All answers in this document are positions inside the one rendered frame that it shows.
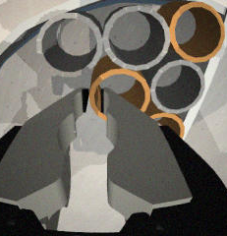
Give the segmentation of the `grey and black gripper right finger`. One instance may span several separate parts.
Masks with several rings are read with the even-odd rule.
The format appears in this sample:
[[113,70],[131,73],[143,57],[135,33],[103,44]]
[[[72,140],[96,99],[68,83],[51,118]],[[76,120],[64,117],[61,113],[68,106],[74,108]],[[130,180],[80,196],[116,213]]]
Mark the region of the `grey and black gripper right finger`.
[[182,138],[110,88],[101,90],[101,113],[114,147],[108,203],[126,222],[146,212],[151,230],[227,236],[227,188]]

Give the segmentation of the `bronze bushing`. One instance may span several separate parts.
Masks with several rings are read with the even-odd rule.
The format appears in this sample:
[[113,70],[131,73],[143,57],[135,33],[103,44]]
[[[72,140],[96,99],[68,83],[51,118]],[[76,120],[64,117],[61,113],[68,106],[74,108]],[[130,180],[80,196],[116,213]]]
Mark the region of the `bronze bushing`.
[[99,86],[99,84],[104,79],[117,74],[126,74],[136,78],[134,85],[129,90],[118,94],[130,101],[142,112],[145,112],[150,102],[150,89],[142,74],[142,71],[124,69],[114,63],[110,59],[110,57],[106,55],[100,58],[100,60],[94,66],[89,89],[90,106],[95,112],[95,114],[105,121],[106,116],[104,115],[104,113],[101,113],[101,87]]
[[[189,10],[196,20],[196,30],[192,38],[178,44],[175,26],[184,11]],[[169,2],[157,11],[170,30],[169,48],[182,58],[192,62],[205,62],[221,49],[225,38],[225,27],[217,11],[203,2]],[[182,49],[182,50],[181,50]]]
[[168,125],[175,133],[177,133],[180,136],[180,138],[183,139],[185,133],[185,126],[179,114],[166,113],[158,109],[151,98],[144,113],[147,114],[152,119],[162,117],[160,120],[156,122],[158,122],[162,126]]

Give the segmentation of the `grey metal ring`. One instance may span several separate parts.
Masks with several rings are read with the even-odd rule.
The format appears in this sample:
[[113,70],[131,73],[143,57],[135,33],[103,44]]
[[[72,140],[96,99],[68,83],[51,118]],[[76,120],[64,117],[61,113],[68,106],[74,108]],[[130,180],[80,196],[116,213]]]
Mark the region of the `grey metal ring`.
[[[66,53],[58,44],[57,29],[65,19],[85,22],[94,32],[97,43],[82,56]],[[102,54],[103,30],[98,19],[85,11],[62,13],[50,18],[40,29],[36,39],[36,51],[41,63],[52,73],[61,77],[77,77],[87,73],[98,62]]]
[[[182,70],[176,82],[170,86],[157,87],[157,80],[162,73],[177,65],[181,65]],[[178,114],[188,111],[202,98],[205,80],[200,67],[185,60],[170,48],[158,64],[142,70],[142,74],[150,89],[152,101],[158,109],[166,113]]]
[[[128,12],[140,11],[150,26],[150,35],[144,46],[136,50],[123,50],[109,39],[109,32],[115,21]],[[145,70],[158,64],[166,55],[170,44],[170,30],[162,16],[153,9],[131,5],[119,7],[106,18],[102,34],[104,49],[110,59],[124,69]]]

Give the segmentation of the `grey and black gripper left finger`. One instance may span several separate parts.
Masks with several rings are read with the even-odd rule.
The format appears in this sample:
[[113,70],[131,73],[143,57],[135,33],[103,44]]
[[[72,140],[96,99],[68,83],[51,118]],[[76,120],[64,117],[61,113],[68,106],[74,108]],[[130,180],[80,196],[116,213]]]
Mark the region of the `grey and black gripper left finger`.
[[44,229],[57,230],[70,198],[70,143],[88,95],[89,88],[76,88],[0,139],[0,224],[16,225],[25,208]]

